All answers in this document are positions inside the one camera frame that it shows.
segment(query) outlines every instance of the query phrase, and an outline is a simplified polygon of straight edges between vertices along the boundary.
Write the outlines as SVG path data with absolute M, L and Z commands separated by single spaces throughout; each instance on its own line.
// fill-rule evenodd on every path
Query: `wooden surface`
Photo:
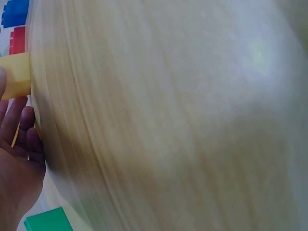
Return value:
M 49 206 L 74 230 L 308 230 L 303 9 L 33 0 Z

